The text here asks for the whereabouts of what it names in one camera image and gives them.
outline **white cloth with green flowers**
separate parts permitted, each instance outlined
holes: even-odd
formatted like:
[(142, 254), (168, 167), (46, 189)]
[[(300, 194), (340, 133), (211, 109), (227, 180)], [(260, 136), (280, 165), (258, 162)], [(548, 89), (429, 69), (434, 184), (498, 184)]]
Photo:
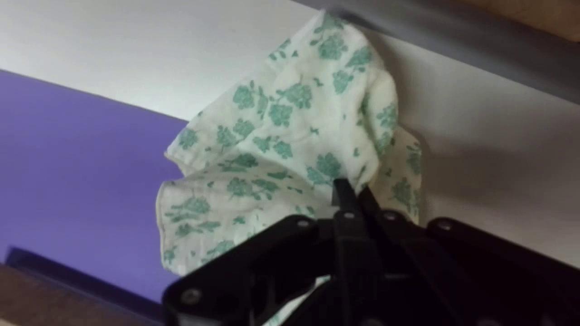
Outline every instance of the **white cloth with green flowers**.
[(182, 276), (289, 214), (331, 218), (331, 182), (369, 185), (418, 220), (420, 147), (396, 126), (389, 73), (325, 13), (169, 144), (182, 180), (157, 194), (162, 267)]

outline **purple surface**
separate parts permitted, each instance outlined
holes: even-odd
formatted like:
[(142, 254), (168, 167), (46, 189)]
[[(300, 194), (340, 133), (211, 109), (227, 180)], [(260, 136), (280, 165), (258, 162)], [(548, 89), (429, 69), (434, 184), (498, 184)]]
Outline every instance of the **purple surface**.
[(0, 71), (0, 260), (19, 247), (159, 301), (153, 202), (184, 122)]

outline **cloth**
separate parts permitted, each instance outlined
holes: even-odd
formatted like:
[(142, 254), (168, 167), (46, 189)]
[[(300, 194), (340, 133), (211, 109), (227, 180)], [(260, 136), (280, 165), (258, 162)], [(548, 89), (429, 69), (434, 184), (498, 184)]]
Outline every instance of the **cloth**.
[(169, 144), (157, 194), (162, 267), (182, 276), (275, 222), (331, 218), (331, 182), (418, 220), (420, 146), (362, 33), (320, 13)]

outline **towel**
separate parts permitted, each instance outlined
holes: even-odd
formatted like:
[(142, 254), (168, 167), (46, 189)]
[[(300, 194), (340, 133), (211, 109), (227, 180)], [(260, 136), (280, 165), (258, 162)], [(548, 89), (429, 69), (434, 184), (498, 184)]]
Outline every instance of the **towel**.
[(169, 144), (182, 178), (157, 193), (160, 261), (188, 274), (289, 214), (331, 218), (331, 182), (365, 185), (418, 222), (420, 146), (363, 35), (320, 13)]

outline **gray metal bar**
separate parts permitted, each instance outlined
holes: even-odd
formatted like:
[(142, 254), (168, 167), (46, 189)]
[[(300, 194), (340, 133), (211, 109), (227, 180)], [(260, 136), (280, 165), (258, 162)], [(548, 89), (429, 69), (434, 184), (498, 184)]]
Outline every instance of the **gray metal bar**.
[(580, 46), (449, 0), (298, 0), (580, 104)]

